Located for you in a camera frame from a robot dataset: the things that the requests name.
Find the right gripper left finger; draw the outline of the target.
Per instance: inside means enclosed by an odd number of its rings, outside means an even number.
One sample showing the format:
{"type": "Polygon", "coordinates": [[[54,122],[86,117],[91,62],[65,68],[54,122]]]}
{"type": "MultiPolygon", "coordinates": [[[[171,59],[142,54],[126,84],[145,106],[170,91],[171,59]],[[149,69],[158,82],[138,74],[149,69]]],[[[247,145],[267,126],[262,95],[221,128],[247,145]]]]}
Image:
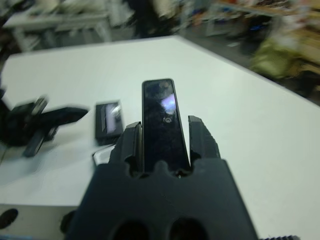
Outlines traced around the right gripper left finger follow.
{"type": "Polygon", "coordinates": [[[143,173],[142,124],[140,121],[126,126],[110,153],[109,163],[128,163],[130,173],[143,173]]]}

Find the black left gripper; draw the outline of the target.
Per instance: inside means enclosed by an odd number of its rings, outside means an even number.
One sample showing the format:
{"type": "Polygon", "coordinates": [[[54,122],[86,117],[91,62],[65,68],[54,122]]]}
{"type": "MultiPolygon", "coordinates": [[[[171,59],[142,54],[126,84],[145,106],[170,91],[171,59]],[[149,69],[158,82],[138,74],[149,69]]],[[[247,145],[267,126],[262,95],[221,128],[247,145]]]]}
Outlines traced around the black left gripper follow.
{"type": "Polygon", "coordinates": [[[75,123],[89,111],[80,107],[63,107],[44,113],[44,125],[38,120],[48,104],[45,96],[36,101],[16,105],[13,109],[4,106],[4,144],[7,147],[25,147],[23,156],[34,157],[42,144],[53,140],[58,126],[75,123]]]}

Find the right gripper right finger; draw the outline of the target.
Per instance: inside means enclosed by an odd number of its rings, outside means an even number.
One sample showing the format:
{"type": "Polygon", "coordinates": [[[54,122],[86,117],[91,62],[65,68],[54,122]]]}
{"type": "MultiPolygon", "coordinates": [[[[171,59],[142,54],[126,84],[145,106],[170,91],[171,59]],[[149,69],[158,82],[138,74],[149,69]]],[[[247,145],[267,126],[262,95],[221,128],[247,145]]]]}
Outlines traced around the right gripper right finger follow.
{"type": "Polygon", "coordinates": [[[188,116],[190,164],[205,158],[221,158],[219,146],[201,118],[188,116]]]}

